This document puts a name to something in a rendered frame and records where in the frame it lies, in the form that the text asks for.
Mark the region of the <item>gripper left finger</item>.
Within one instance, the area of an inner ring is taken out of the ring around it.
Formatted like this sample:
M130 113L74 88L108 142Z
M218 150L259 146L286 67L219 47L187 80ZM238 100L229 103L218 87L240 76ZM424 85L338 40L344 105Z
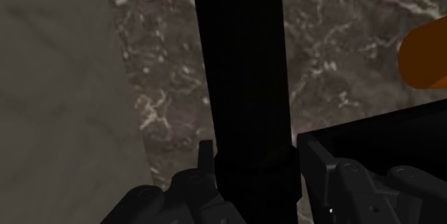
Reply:
M196 168L177 172L170 187L131 189L100 224L245 224L216 188L213 141L202 140Z

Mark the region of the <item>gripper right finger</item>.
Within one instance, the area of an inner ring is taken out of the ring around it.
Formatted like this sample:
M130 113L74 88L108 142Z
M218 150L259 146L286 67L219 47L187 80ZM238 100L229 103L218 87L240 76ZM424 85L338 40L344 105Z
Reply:
M297 136L314 224L447 224L447 182L399 165L386 176Z

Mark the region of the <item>tall black cylinder bottle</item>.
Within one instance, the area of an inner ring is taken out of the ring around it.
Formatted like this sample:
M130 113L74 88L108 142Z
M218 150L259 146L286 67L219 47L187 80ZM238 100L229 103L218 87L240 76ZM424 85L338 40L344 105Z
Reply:
M216 182L247 224L298 224L282 0L195 0Z

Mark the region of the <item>orange rounded object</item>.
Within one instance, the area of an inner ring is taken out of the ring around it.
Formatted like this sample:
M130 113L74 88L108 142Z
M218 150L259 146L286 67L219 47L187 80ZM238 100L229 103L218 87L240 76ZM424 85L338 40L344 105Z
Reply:
M398 71L412 88L447 88L447 16L405 36L398 51Z

